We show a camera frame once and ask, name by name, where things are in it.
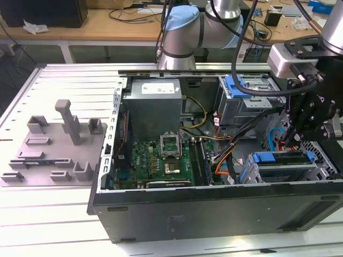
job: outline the wooden table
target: wooden table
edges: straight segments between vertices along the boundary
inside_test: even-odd
[[[251,1],[245,2],[250,6],[252,5]],[[257,6],[265,11],[272,4],[283,5],[279,0],[272,0],[269,3],[258,3]],[[142,13],[123,13],[121,19],[134,19],[146,15],[147,14]],[[262,18],[256,17],[255,19],[263,22],[266,12],[263,12],[263,15]],[[10,28],[5,26],[5,28],[19,44],[60,46],[65,62],[74,63],[74,58],[69,46],[155,46],[160,31],[160,23],[154,17],[150,17],[149,19],[151,22],[145,24],[127,24],[110,19],[107,10],[89,9],[88,18],[81,28],[51,27],[49,28],[49,32],[37,35],[30,34],[21,27]],[[292,18],[281,17],[279,25],[277,27],[271,27],[273,32],[271,42],[277,43],[299,36],[315,34],[313,29],[295,31],[292,28],[292,21]],[[262,25],[257,25],[257,28],[263,29]],[[251,28],[247,32],[247,36],[253,38]],[[3,48],[6,47],[10,54],[14,55],[13,50],[10,47],[7,47],[9,44],[13,44],[13,41],[9,39],[1,29],[0,44],[2,44]],[[249,44],[243,44],[241,52],[245,53],[245,50],[248,47]],[[105,47],[105,53],[106,56],[109,57],[110,53],[108,47]]]

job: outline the yellow wire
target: yellow wire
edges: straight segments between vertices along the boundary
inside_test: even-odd
[[[206,122],[207,113],[206,113],[205,108],[202,106],[202,104],[199,103],[197,100],[195,100],[193,97],[191,97],[191,96],[189,96],[189,95],[186,95],[186,98],[192,99],[194,102],[196,102],[196,103],[202,108],[202,110],[203,110],[203,112],[204,112],[204,119],[203,119],[203,121],[202,121],[201,123],[199,123],[199,124],[192,125],[192,126],[184,126],[184,127],[180,127],[180,128],[182,128],[182,129],[189,129],[189,128],[190,128],[190,129],[195,129],[195,128],[197,128],[197,127],[202,126],[202,125]]]

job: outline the black box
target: black box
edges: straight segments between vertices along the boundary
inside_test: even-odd
[[[26,20],[48,27],[79,28],[88,14],[86,0],[0,0],[0,11],[9,27],[21,27]]]
[[[264,24],[267,26],[277,27],[281,16],[281,12],[267,12],[266,18],[264,19]]]

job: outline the table surface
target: table surface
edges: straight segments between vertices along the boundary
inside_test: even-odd
[[[35,69],[0,118],[0,171],[8,171],[28,132],[31,115],[61,122],[56,99],[70,99],[80,122],[90,117],[106,119],[113,104],[112,81],[118,70],[138,64],[48,65]],[[228,64],[202,64],[230,69]],[[255,65],[255,69],[265,64]],[[154,69],[154,64],[144,64]],[[239,64],[238,70],[251,69]],[[270,257],[324,257],[343,254],[343,209],[305,232],[200,238],[114,245],[97,216],[86,214],[90,187],[0,187],[1,256],[255,256],[272,249]],[[225,219],[223,225],[229,225]]]
[[[245,2],[249,6],[252,5],[252,1]],[[257,7],[262,8],[262,11],[265,11],[270,7],[270,5],[284,4],[280,3],[279,0],[271,0],[268,3],[258,3]],[[119,12],[114,13],[113,15],[114,17],[118,17]],[[147,14],[142,13],[123,13],[121,19],[134,19],[146,15]],[[263,17],[256,17],[255,20],[263,22],[265,15],[266,12],[263,12]],[[161,15],[157,15],[156,18],[160,20]],[[5,28],[15,39],[155,41],[160,31],[160,23],[153,17],[150,17],[150,19],[153,22],[146,24],[127,24],[110,19],[107,10],[89,9],[88,18],[81,28],[51,27],[49,28],[49,32],[38,35],[30,34],[22,27],[10,28],[6,26]],[[292,28],[292,21],[293,18],[281,17],[277,27],[270,27],[273,32],[270,42],[276,43],[299,36],[316,34],[313,29],[307,29],[304,31],[294,30]],[[257,25],[256,27],[263,29],[262,25]],[[253,32],[251,28],[249,28],[247,36],[253,38]],[[0,30],[0,39],[3,38],[7,38],[7,36],[2,30]]]

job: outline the label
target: label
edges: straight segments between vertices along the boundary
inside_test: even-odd
[[[39,165],[39,162],[24,162],[27,165]]]
[[[174,94],[173,83],[144,83],[141,86],[142,94]]]
[[[230,185],[235,184],[235,181],[233,180],[233,178],[231,176],[227,176],[227,181],[229,182]]]

